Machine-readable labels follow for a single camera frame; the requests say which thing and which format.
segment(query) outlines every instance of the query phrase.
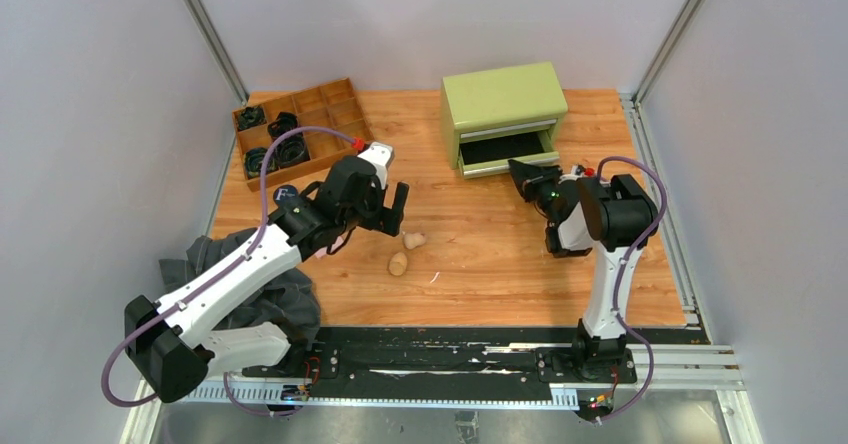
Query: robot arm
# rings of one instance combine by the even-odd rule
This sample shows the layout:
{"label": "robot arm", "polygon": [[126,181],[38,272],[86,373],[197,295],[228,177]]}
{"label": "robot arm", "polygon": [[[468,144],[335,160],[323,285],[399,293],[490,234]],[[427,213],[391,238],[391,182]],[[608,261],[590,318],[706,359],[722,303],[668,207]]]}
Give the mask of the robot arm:
{"label": "robot arm", "polygon": [[[383,206],[390,146],[372,143],[358,156],[333,165],[325,182],[315,182],[286,200],[268,217],[261,243],[248,255],[254,234],[238,249],[182,288],[155,303],[144,296],[125,311],[129,335],[156,315],[177,305],[180,309],[139,336],[127,354],[163,402],[176,401],[207,376],[244,367],[280,363],[290,351],[296,330],[285,323],[212,331],[227,314],[268,281],[296,267],[339,236],[356,227],[396,236],[403,220],[409,187],[399,183],[391,208]],[[191,302],[187,296],[241,258],[244,261]]]}
{"label": "robot arm", "polygon": [[[578,322],[570,365],[584,378],[608,373],[626,356],[626,330],[616,315],[625,317],[633,272],[647,239],[627,262],[624,255],[656,218],[657,208],[630,175],[602,182],[580,169],[563,175],[559,166],[539,167],[514,160],[509,166],[521,196],[534,202],[547,218],[546,242],[554,257],[595,251],[592,294]],[[622,266],[627,267],[616,287]]]}

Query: small potato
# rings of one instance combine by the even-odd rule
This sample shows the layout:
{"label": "small potato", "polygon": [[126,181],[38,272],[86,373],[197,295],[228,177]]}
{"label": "small potato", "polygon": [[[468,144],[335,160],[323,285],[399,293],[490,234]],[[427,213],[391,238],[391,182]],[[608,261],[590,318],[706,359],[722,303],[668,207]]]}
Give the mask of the small potato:
{"label": "small potato", "polygon": [[423,246],[425,242],[427,242],[427,236],[420,232],[408,232],[403,235],[403,247],[410,251],[416,247]]}
{"label": "small potato", "polygon": [[398,252],[389,259],[389,274],[402,276],[406,272],[407,265],[409,265],[409,259],[407,259],[406,254]]}

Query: drawer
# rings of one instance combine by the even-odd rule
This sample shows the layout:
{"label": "drawer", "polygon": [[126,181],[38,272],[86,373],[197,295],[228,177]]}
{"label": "drawer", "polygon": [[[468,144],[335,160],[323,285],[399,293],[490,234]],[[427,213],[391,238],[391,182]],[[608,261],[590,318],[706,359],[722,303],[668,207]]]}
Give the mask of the drawer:
{"label": "drawer", "polygon": [[459,170],[466,179],[509,171],[507,161],[546,165],[559,159],[547,130],[525,132],[459,145]]}
{"label": "drawer", "polygon": [[557,123],[556,118],[542,119],[532,122],[523,122],[511,126],[484,129],[482,131],[463,132],[459,135],[459,142],[474,142],[493,137],[512,136],[535,131],[546,131]]}

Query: small cabinet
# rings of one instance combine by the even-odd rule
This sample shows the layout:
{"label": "small cabinet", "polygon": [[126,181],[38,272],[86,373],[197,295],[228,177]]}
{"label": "small cabinet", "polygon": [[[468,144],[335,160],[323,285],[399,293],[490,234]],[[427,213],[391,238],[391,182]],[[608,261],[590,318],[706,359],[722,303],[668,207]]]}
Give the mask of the small cabinet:
{"label": "small cabinet", "polygon": [[549,62],[446,77],[441,131],[451,168],[474,178],[508,172],[508,159],[553,163],[567,111]]}

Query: wooden table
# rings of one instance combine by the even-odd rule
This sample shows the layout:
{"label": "wooden table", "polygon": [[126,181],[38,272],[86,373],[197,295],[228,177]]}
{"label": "wooden table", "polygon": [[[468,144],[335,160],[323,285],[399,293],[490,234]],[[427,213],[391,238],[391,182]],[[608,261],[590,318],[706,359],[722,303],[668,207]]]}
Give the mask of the wooden table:
{"label": "wooden table", "polygon": [[[256,92],[251,102],[279,94]],[[410,185],[403,229],[426,233],[428,242],[407,251],[409,268],[401,277],[386,271],[389,258],[404,250],[400,237],[361,229],[339,254],[303,263],[300,269],[315,281],[323,323],[576,325],[589,301],[594,254],[554,259],[545,250],[544,219],[518,196],[508,175],[466,181],[448,167],[438,131],[438,91],[359,96],[375,137],[395,148],[389,179]],[[636,157],[615,91],[565,91],[565,96],[569,113],[557,141],[564,166],[594,167],[609,155]],[[234,155],[214,238],[259,223],[259,194],[248,190],[241,165]],[[621,172],[641,181],[626,165],[605,169],[605,175]],[[326,170],[292,184],[303,189],[325,175]],[[638,326],[685,324],[658,237],[639,261],[627,318]]]}

